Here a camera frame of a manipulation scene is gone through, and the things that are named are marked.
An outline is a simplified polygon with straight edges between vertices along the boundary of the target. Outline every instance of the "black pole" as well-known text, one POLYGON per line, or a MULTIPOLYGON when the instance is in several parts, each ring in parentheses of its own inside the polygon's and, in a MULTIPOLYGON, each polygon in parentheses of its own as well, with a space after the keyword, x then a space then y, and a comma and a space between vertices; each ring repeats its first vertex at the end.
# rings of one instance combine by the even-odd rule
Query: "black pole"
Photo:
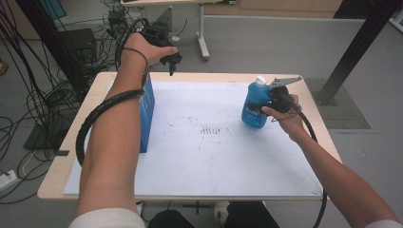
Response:
POLYGON ((88 82, 62 42, 56 26, 41 5, 40 0, 16 0, 16 2, 47 46, 60 69, 65 73, 77 94, 77 98, 82 102, 89 90, 88 82))
POLYGON ((315 92, 318 105, 336 105, 334 97, 337 91, 353 71, 365 51, 373 43, 376 36, 388 23, 400 3, 401 0, 378 1, 375 9, 365 20, 354 40, 341 57, 328 81, 320 91, 315 92))

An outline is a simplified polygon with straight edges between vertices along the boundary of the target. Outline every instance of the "white sleeve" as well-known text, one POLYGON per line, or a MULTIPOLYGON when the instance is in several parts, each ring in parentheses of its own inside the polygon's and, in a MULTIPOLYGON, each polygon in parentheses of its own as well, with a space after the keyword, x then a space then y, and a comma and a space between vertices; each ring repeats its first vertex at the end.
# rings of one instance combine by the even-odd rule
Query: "white sleeve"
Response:
POLYGON ((145 228, 136 213, 124 208, 106 208, 87 212, 76 218, 68 228, 145 228))
POLYGON ((379 220, 367 225, 365 228, 403 228, 403 226, 393 220, 379 220))

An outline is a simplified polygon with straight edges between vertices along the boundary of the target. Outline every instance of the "black cable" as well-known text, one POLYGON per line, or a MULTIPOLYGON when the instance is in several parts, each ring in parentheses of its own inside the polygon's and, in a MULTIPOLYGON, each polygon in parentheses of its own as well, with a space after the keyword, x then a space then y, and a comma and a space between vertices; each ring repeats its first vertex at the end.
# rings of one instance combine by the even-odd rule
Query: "black cable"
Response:
MULTIPOLYGON (((15 133, 15 131, 16 131, 16 129, 17 129, 19 123, 21 123, 23 120, 30 119, 30 118, 26 118, 26 116, 27 116, 28 114, 29 114, 29 113, 27 112, 19 121, 17 121, 17 125, 15 126, 15 128, 14 128, 14 130, 13 130, 13 132, 12 132, 12 135, 11 135, 11 137, 10 137, 10 140, 12 139, 12 137, 13 137, 13 135, 14 135, 14 133, 15 133)), ((15 124, 15 123, 11 123, 11 124, 8 125, 7 127, 13 128, 13 125, 14 125, 14 124, 15 124)), ((37 177, 34 177, 34 178, 27 178, 28 175, 26 175, 24 178, 21 177, 21 175, 19 174, 20 166, 21 166, 22 162, 24 161, 24 159, 25 159, 30 153, 28 153, 27 155, 25 155, 25 156, 23 157, 23 159, 19 162, 18 166, 17 166, 17 176, 18 176, 18 178, 20 178, 20 179, 24 179, 24 181, 36 180, 36 179, 38 179, 38 178, 44 176, 44 175, 47 173, 47 172, 45 172, 45 173, 40 174, 40 175, 38 175, 37 177)), ((40 161, 40 162, 50 162, 50 161, 51 161, 49 158, 47 158, 47 159, 44 160, 44 161, 38 159, 37 157, 35 157, 35 158, 36 158, 38 161, 40 161)))
MULTIPOLYGON (((309 123, 308 119, 302 112, 299 112, 298 115, 301 117, 301 119, 305 122, 305 125, 308 127, 308 130, 311 134, 312 139, 317 142, 317 136, 315 135, 315 132, 311 126, 311 123, 309 123)), ((325 209, 326 209, 326 203, 327 203, 327 193, 326 193, 325 189, 323 188, 322 203, 320 205, 319 214, 317 215, 317 221, 315 222, 314 228, 319 227, 319 224, 322 221, 322 218, 323 218, 323 215, 324 215, 325 209)))
POLYGON ((109 1, 101 0, 101 3, 104 3, 111 10, 119 10, 122 7, 122 5, 119 3, 119 5, 115 9, 116 4, 115 0, 109 0, 109 1))
POLYGON ((82 124, 80 131, 77 134, 76 155, 80 165, 83 166, 84 162, 85 157, 84 146, 86 135, 88 133, 88 130, 92 127, 92 125, 95 123, 98 117, 100 117, 105 111, 107 111, 112 106, 131 98, 140 98, 141 96, 143 96, 143 94, 144 90, 142 89, 129 90, 123 93, 119 93, 111 98, 104 100, 94 110, 92 110, 91 113, 89 113, 89 115, 86 117, 86 120, 82 124))
POLYGON ((3 170, 0 169, 0 172, 2 172, 4 175, 6 175, 7 177, 10 177, 10 174, 8 172, 5 172, 3 170))
MULTIPOLYGON (((11 14, 12 22, 13 22, 14 26, 17 28, 17 23, 16 23, 16 20, 15 20, 15 17, 14 17, 14 13, 11 10, 9 0, 6 0, 6 5, 8 7, 8 10, 9 10, 10 14, 11 14)), ((0 2, 0 6, 1 6, 2 10, 5 11, 5 7, 3 6, 2 2, 0 2)), ((13 33, 13 37, 17 37, 16 33, 13 32, 13 30, 11 28, 8 28, 8 30, 9 30, 10 33, 13 33)))
POLYGON ((148 220, 148 219, 145 219, 144 218, 144 215, 143 215, 143 211, 144 211, 144 208, 145 208, 145 201, 142 201, 142 203, 143 203, 143 209, 142 209, 142 212, 140 213, 140 218, 142 218, 144 221, 146 221, 146 222, 150 222, 150 220, 148 220))
POLYGON ((96 58, 96 60, 90 64, 90 66, 85 66, 85 69, 91 73, 93 71, 93 73, 98 73, 99 71, 101 71, 100 69, 105 69, 105 68, 109 68, 110 66, 114 65, 114 60, 113 57, 115 53, 111 53, 112 50, 112 46, 114 43, 114 39, 111 35, 111 33, 109 32, 109 28, 106 29, 103 32, 103 34, 101 34, 101 37, 96 39, 97 43, 99 43, 99 47, 98 47, 98 56, 96 58))
POLYGON ((187 18, 184 20, 184 26, 183 26, 182 30, 181 30, 178 34, 173 35, 173 36, 179 36, 179 35, 181 35, 181 33, 182 33, 182 32, 184 31, 184 29, 186 28, 186 25, 187 25, 187 18))
MULTIPOLYGON (((11 57, 11 60, 14 62, 15 66, 16 66, 16 68, 17 68, 17 70, 18 70, 18 72, 20 73, 20 75, 23 75, 23 73, 21 72, 20 67, 17 65, 17 62, 16 62, 14 56, 11 54, 11 50, 9 49, 9 46, 6 44, 6 41, 4 41, 3 36, 0 36, 0 39, 1 39, 1 41, 3 42, 4 46, 6 47, 7 51, 9 52, 10 57, 11 57)), ((23 83, 24 83, 25 87, 26 87, 27 89, 29 89, 29 86, 28 86, 27 81, 24 79, 24 77, 21 77, 21 78, 22 78, 22 80, 23 80, 23 83)))
POLYGON ((13 129, 11 135, 10 135, 10 139, 5 143, 7 146, 6 146, 5 149, 4 149, 4 153, 3 153, 3 154, 1 155, 1 157, 0 157, 0 161, 4 159, 4 157, 6 156, 7 152, 9 151, 9 147, 10 147, 11 141, 12 141, 12 139, 13 139, 13 137, 14 137, 15 132, 17 131, 18 125, 22 122, 22 120, 25 119, 25 117, 26 117, 28 114, 29 114, 28 112, 27 112, 26 114, 24 114, 24 116, 17 122, 17 125, 14 127, 14 129, 13 129))
MULTIPOLYGON (((39 168, 39 167, 42 166, 43 164, 44 164, 44 162, 40 163, 40 164, 37 165, 35 168, 33 168, 33 169, 26 175, 26 177, 29 176, 33 171, 35 171, 37 168, 39 168)), ((6 195, 0 197, 0 200, 4 199, 4 198, 7 197, 8 195, 10 195, 10 194, 11 194, 16 188, 18 188, 24 181, 26 181, 26 178, 21 179, 21 181, 20 181, 14 188, 12 188, 6 195)), ((36 194, 37 194, 37 192, 35 192, 34 194, 29 195, 29 196, 27 196, 27 197, 25 197, 25 198, 22 198, 22 199, 19 199, 19 200, 15 200, 15 201, 0 202, 0 205, 13 204, 13 203, 16 203, 16 202, 20 202, 20 201, 23 201, 23 200, 27 200, 27 199, 29 199, 29 198, 35 196, 36 194)))
POLYGON ((48 76, 48 80, 49 80, 50 84, 51 84, 53 87, 55 87, 55 84, 53 83, 53 79, 52 79, 51 73, 50 73, 50 65, 49 65, 49 59, 48 59, 47 50, 45 49, 45 44, 44 44, 44 42, 43 42, 42 40, 41 40, 41 45, 42 45, 42 50, 43 50, 44 53, 45 53, 45 58, 46 58, 46 60, 47 60, 47 70, 48 70, 48 71, 45 70, 45 73, 46 73, 47 76, 48 76))
MULTIPOLYGON (((4 18, 1 18, 2 21, 4 21, 4 22, 10 22, 10 21, 8 20, 8 18, 5 16, 4 12, 1 12, 1 13, 0 13, 0 16, 5 17, 5 19, 4 19, 4 18)), ((23 60, 24 64, 26 65, 26 68, 27 68, 27 71, 28 71, 28 74, 29 74, 29 79, 30 79, 31 85, 32 85, 33 88, 34 88, 33 90, 36 91, 36 94, 40 97, 40 100, 42 100, 41 103, 39 104, 39 106, 42 107, 42 102, 44 102, 45 105, 47 106, 47 108, 49 108, 50 112, 56 112, 57 110, 54 109, 54 106, 53 106, 53 105, 50 105, 50 104, 48 103, 48 99, 46 98, 46 96, 43 95, 43 92, 42 92, 42 91, 39 89, 39 87, 36 85, 35 79, 34 79, 34 77, 33 77, 33 73, 32 73, 32 71, 31 71, 31 69, 30 69, 30 67, 29 67, 29 65, 28 65, 28 62, 27 62, 27 59, 26 59, 25 55, 22 53, 22 50, 21 50, 20 48, 18 48, 14 42, 12 42, 11 37, 10 37, 9 35, 5 34, 5 36, 6 36, 6 38, 8 39, 9 43, 14 47, 15 51, 18 53, 18 55, 20 56, 20 58, 23 60)), ((34 54, 34 56, 37 58, 37 60, 41 63, 41 65, 43 66, 43 68, 44 68, 44 70, 45 70, 45 73, 48 75, 49 82, 52 84, 53 87, 55 87, 55 84, 52 82, 54 79, 53 79, 52 76, 50 75, 49 66, 47 67, 47 66, 40 60, 40 58, 36 55, 36 53, 33 51, 33 49, 29 46, 29 44, 28 44, 25 40, 23 40, 23 42, 27 45, 27 47, 31 50, 31 52, 34 54)), ((38 113, 46 113, 46 111, 45 111, 45 109, 44 109, 43 107, 42 107, 42 110, 36 109, 36 111, 37 111, 38 113)))
MULTIPOLYGON (((42 176, 44 176, 48 171, 45 171, 44 173, 42 173, 42 174, 40 174, 40 175, 38 175, 38 176, 36 176, 36 177, 33 177, 33 178, 28 178, 28 175, 25 175, 24 177, 22 176, 22 175, 20 175, 20 168, 21 168, 21 165, 22 165, 22 163, 23 163, 23 161, 24 161, 24 159, 28 156, 28 155, 30 155, 31 153, 34 153, 35 151, 30 151, 30 153, 27 153, 24 157, 23 157, 23 159, 18 163, 18 166, 17 166, 17 177, 19 178, 19 179, 23 179, 24 181, 33 181, 33 180, 36 180, 36 179, 38 179, 38 178, 40 178, 40 177, 42 177, 42 176)), ((43 163, 45 163, 45 162, 50 162, 51 160, 49 160, 49 159, 47 159, 47 160, 45 160, 45 161, 40 161, 41 162, 41 165, 43 164, 43 163)))
POLYGON ((64 28, 66 26, 71 26, 71 25, 75 25, 75 24, 79 24, 79 23, 83 23, 83 22, 93 22, 93 21, 102 21, 102 18, 99 19, 89 19, 89 20, 83 20, 83 21, 76 21, 76 22, 71 22, 71 23, 65 23, 62 24, 61 26, 58 26, 57 28, 64 28))
POLYGON ((11 134, 10 134, 10 132, 11 132, 11 130, 12 130, 12 128, 13 128, 13 122, 12 122, 12 120, 10 119, 10 118, 8 118, 8 117, 0 117, 0 120, 1 119, 4 119, 4 120, 7 120, 7 121, 9 121, 9 125, 7 125, 7 126, 5 126, 5 127, 2 127, 2 128, 0 128, 0 132, 4 132, 5 134, 4 134, 4 136, 2 136, 1 138, 0 138, 0 143, 1 142, 4 142, 4 143, 2 143, 2 145, 0 146, 0 152, 3 150, 3 148, 7 145, 7 144, 9 144, 10 143, 10 140, 11 140, 11 134))
POLYGON ((44 67, 45 64, 42 62, 42 60, 39 58, 39 56, 35 53, 35 51, 30 47, 30 45, 27 43, 27 41, 24 39, 24 37, 18 32, 16 25, 13 25, 11 23, 10 19, 8 18, 8 16, 1 10, 0 10, 0 19, 2 19, 4 24, 8 24, 11 31, 13 31, 14 39, 12 39, 12 41, 15 43, 15 45, 17 45, 19 47, 18 50, 21 50, 21 47, 19 45, 19 40, 21 40, 27 46, 27 48, 31 51, 31 53, 34 55, 34 57, 39 61, 39 63, 42 65, 42 67, 44 67))
POLYGON ((125 14, 127 14, 127 15, 128 15, 128 17, 130 18, 131 23, 134 23, 133 17, 131 17, 131 15, 130 15, 130 10, 129 10, 129 9, 126 9, 126 8, 124 8, 124 11, 125 11, 125 14))
MULTIPOLYGON (((31 97, 31 99, 32 100, 34 100, 34 96, 32 96, 32 93, 30 93, 29 94, 29 97, 31 97)), ((45 112, 45 110, 42 108, 42 110, 39 110, 39 109, 37 109, 37 105, 35 105, 35 109, 36 109, 36 111, 37 111, 37 113, 44 113, 45 112)))
POLYGON ((24 52, 23 52, 21 49, 19 49, 18 46, 16 46, 16 44, 14 44, 13 42, 10 42, 10 40, 11 40, 10 35, 7 33, 7 31, 6 31, 5 28, 2 26, 1 23, 0 23, 0 30, 3 32, 3 34, 4 34, 4 35, 6 36, 6 38, 9 40, 10 45, 14 48, 15 52, 17 52, 18 56, 21 58, 21 61, 23 61, 24 65, 25 65, 25 67, 26 67, 28 76, 29 76, 29 78, 30 78, 31 84, 33 85, 33 87, 35 88, 36 91, 40 91, 39 86, 36 84, 36 80, 35 80, 35 78, 34 78, 34 76, 33 76, 32 69, 29 67, 28 60, 27 60, 27 58, 26 58, 25 55, 24 55, 24 52))
POLYGON ((134 21, 134 23, 130 25, 130 27, 126 30, 125 34, 123 34, 121 39, 119 40, 118 46, 115 51, 115 67, 116 67, 116 69, 118 69, 119 66, 121 65, 122 49, 124 48, 124 45, 125 45, 126 41, 128 40, 128 37, 130 36, 130 34, 132 32, 136 31, 136 30, 134 30, 134 28, 136 28, 137 24, 139 24, 140 22, 146 26, 148 26, 148 24, 149 24, 148 20, 145 18, 136 19, 134 21))

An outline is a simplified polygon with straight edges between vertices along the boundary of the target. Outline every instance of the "bottle cap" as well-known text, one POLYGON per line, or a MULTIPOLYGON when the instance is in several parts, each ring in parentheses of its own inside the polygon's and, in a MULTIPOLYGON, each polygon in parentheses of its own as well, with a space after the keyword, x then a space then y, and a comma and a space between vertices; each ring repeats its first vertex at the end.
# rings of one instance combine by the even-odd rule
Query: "bottle cap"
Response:
POLYGON ((260 76, 260 75, 259 75, 258 78, 256 79, 255 83, 256 83, 256 86, 258 86, 258 87, 267 86, 267 81, 266 81, 266 79, 265 79, 263 76, 260 76))

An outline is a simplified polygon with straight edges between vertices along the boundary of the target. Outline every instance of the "power strip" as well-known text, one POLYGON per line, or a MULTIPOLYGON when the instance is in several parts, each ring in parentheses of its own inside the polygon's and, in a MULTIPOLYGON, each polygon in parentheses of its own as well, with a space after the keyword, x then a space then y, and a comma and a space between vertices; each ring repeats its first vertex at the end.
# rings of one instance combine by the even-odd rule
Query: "power strip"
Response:
POLYGON ((10 170, 7 174, 0 176, 0 192, 17 182, 18 179, 15 176, 14 170, 10 170))

